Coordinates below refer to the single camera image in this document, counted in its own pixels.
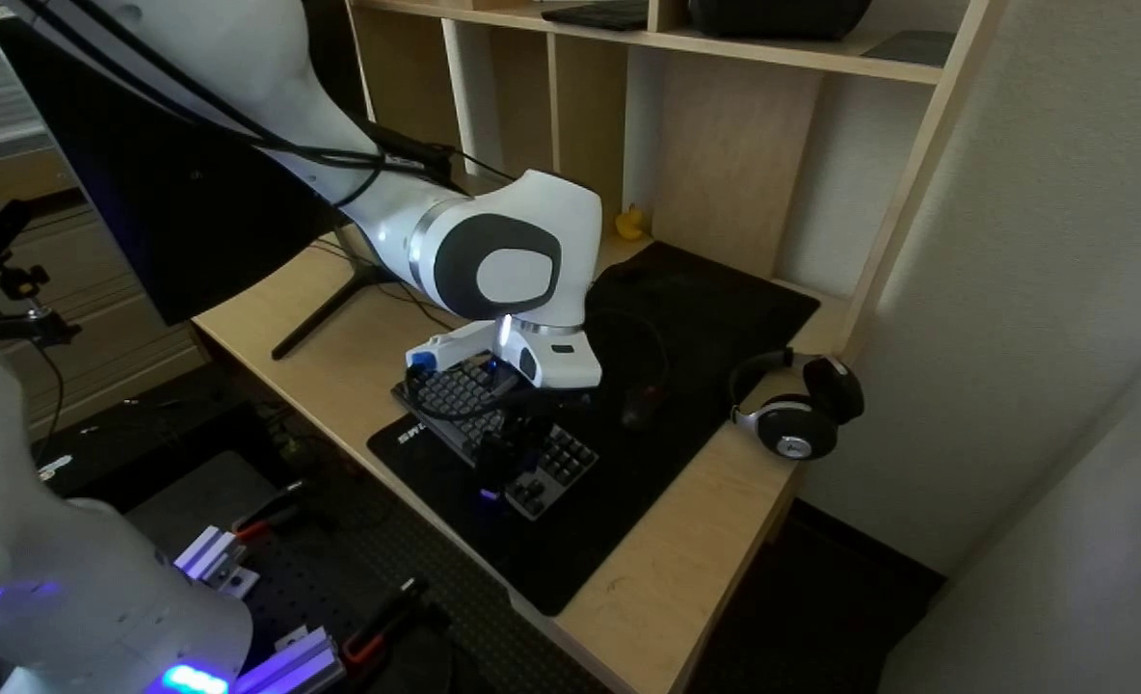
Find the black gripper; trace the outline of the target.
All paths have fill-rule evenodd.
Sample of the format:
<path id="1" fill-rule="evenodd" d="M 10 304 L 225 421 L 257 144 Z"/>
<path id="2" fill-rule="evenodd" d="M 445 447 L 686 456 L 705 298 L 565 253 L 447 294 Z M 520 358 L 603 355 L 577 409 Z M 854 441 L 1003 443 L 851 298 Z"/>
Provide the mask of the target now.
<path id="1" fill-rule="evenodd" d="M 509 483 L 532 470 L 549 423 L 529 409 L 529 384 L 502 367 L 454 367 L 410 378 L 410 411 L 473 473 L 482 510 L 504 501 Z"/>

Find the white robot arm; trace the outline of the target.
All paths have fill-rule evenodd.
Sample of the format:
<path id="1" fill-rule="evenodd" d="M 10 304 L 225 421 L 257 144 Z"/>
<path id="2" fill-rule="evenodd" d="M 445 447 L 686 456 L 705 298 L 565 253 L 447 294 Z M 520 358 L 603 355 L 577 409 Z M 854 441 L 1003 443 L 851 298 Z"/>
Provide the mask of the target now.
<path id="1" fill-rule="evenodd" d="M 119 89 L 276 162 L 464 329 L 403 355 L 438 374 L 482 351 L 534 388 L 592 388 L 585 294 L 603 198 L 549 171 L 459 191 L 353 122 L 308 59 L 299 0 L 5 0 L 47 44 Z"/>

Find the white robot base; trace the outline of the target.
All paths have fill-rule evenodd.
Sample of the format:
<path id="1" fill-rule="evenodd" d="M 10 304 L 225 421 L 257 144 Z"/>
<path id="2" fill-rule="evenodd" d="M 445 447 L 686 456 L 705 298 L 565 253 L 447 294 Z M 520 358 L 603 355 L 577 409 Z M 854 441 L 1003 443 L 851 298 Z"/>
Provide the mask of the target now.
<path id="1" fill-rule="evenodd" d="M 154 694 L 177 663 L 230 678 L 252 612 L 181 574 L 103 501 L 33 470 L 22 384 L 0 358 L 0 660 L 44 694 Z"/>

